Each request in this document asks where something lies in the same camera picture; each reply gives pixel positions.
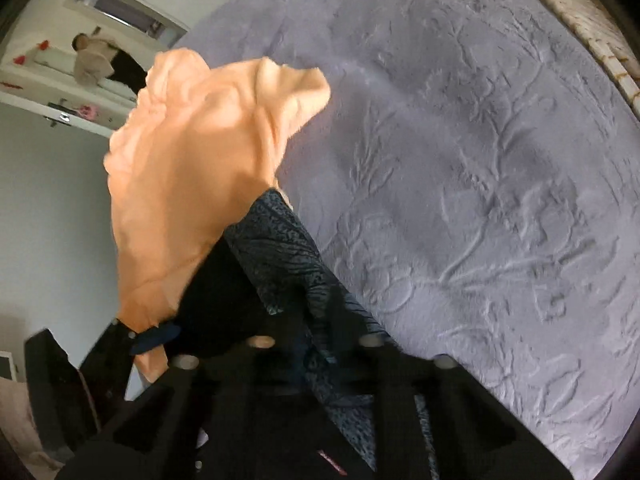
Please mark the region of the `grey embossed bed cover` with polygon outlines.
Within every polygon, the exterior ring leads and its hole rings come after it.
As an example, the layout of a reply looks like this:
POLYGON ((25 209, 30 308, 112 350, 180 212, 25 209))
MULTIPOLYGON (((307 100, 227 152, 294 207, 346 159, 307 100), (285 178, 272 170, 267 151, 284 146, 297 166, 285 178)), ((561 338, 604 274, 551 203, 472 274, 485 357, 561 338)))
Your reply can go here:
POLYGON ((319 67, 280 187, 417 356, 461 362, 577 479, 639 408, 639 123, 538 0, 231 0, 217 67, 319 67))

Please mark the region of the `beige striped blanket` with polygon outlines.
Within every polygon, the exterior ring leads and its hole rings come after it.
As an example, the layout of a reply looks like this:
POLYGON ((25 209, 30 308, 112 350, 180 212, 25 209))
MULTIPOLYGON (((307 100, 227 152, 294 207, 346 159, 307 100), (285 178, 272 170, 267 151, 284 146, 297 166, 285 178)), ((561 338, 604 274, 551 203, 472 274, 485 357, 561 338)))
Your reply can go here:
POLYGON ((590 51, 634 113, 639 111, 639 58, 602 0, 540 0, 590 51))

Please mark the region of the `peach orange garment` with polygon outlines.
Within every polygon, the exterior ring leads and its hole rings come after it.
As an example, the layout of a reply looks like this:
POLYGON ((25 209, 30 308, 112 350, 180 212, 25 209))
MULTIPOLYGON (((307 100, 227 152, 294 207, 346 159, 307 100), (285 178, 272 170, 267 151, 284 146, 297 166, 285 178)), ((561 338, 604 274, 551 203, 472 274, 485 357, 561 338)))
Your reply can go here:
POLYGON ((288 140, 330 97, 318 68, 270 58, 213 68, 185 48, 157 55, 104 159, 120 322, 143 333, 176 315, 198 266, 277 186, 288 140))

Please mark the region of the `black pants with patterned lining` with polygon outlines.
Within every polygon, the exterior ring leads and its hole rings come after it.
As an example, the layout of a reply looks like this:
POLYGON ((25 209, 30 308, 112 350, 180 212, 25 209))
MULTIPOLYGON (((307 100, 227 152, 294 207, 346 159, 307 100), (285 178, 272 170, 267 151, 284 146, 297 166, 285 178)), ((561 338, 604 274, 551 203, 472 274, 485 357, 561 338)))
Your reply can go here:
POLYGON ((429 479, 413 366, 323 262, 277 191, 224 231, 180 301, 168 356, 259 352, 206 420, 212 479, 429 479))

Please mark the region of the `person in beige top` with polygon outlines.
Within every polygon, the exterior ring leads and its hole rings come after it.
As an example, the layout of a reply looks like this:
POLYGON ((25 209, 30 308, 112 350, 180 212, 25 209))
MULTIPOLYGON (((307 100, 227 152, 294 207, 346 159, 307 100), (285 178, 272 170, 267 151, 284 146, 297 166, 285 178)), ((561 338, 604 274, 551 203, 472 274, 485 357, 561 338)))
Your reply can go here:
POLYGON ((74 78, 81 86, 96 88, 102 80, 119 82, 138 94, 148 72, 116 42, 100 34, 78 34, 72 40, 76 53, 74 78))

